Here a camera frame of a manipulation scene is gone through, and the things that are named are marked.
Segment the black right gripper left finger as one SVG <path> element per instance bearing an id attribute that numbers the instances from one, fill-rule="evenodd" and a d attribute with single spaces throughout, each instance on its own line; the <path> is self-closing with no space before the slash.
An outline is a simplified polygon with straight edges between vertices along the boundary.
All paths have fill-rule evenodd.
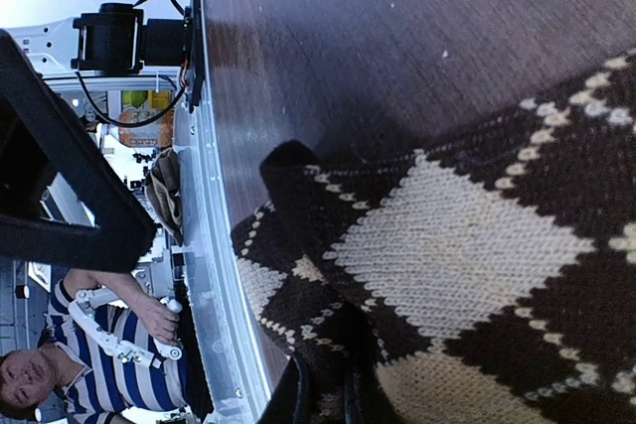
<path id="1" fill-rule="evenodd" d="M 258 424 L 308 424 L 311 376 L 305 360 L 294 353 L 281 375 Z"/>

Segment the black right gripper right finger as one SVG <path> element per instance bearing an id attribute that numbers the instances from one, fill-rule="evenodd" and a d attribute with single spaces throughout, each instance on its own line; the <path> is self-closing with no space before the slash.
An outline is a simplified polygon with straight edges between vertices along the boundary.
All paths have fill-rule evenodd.
<path id="1" fill-rule="evenodd" d="M 368 368 L 351 368 L 344 386 L 345 422 L 365 424 L 397 423 L 398 418 L 374 373 Z"/>

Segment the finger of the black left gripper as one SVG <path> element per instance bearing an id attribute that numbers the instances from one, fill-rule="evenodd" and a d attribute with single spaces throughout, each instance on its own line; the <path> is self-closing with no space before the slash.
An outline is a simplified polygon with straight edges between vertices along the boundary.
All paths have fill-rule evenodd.
<path id="1" fill-rule="evenodd" d="M 94 225 L 44 219 L 44 189 L 61 176 Z M 78 117 L 1 33 L 1 255 L 129 272 L 151 247 L 155 224 L 88 137 Z"/>

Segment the beige brown argyle sock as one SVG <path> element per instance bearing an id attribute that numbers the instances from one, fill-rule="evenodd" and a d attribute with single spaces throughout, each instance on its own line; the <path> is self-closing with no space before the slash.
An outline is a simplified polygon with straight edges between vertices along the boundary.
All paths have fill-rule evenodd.
<path id="1" fill-rule="evenodd" d="M 350 363 L 397 423 L 635 419 L 635 54 L 420 149 L 263 161 L 232 232 L 255 319 L 329 417 Z"/>

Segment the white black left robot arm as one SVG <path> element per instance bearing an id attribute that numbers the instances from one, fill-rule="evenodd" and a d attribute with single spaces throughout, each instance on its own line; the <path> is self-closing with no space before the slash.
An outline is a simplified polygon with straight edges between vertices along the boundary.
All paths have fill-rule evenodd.
<path id="1" fill-rule="evenodd" d="M 105 3 L 73 19 L 74 74 L 136 74 L 144 66 L 181 67 L 192 18 L 144 20 L 137 4 Z M 93 225 L 44 219 L 40 200 L 62 176 L 92 212 Z M 152 246 L 156 226 L 51 90 L 21 43 L 1 33 L 1 256 L 98 271 L 128 272 Z"/>

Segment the person in striped shirt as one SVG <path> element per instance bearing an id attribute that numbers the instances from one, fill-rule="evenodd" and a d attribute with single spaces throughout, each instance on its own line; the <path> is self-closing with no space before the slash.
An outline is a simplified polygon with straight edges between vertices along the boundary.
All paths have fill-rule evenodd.
<path id="1" fill-rule="evenodd" d="M 115 332 L 138 345 L 179 343 L 180 315 L 144 292 L 130 273 L 71 269 L 51 292 L 40 343 L 1 357 L 1 414 L 31 419 L 51 394 L 79 423 L 124 423 L 136 407 L 172 411 L 189 405 L 188 360 L 166 361 L 160 369 L 122 363 L 88 340 L 69 315 L 80 290 L 107 288 L 123 306 L 106 305 Z"/>

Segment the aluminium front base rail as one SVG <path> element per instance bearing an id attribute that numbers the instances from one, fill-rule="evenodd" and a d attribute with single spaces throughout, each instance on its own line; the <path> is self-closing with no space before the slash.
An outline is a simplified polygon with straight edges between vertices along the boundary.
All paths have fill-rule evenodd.
<path id="1" fill-rule="evenodd" d="M 193 113 L 183 103 L 175 116 L 184 207 L 182 253 L 195 333 L 215 407 L 207 420 L 255 423 L 271 389 L 234 258 L 212 100 L 204 0 L 202 11 L 206 79 L 201 102 Z"/>

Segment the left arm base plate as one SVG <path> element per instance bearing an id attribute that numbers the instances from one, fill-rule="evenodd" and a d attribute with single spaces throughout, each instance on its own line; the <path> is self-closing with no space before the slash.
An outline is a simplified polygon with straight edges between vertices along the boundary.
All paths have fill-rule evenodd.
<path id="1" fill-rule="evenodd" d="M 190 113 L 200 105 L 206 79 L 202 0 L 191 0 L 185 9 L 185 102 Z"/>

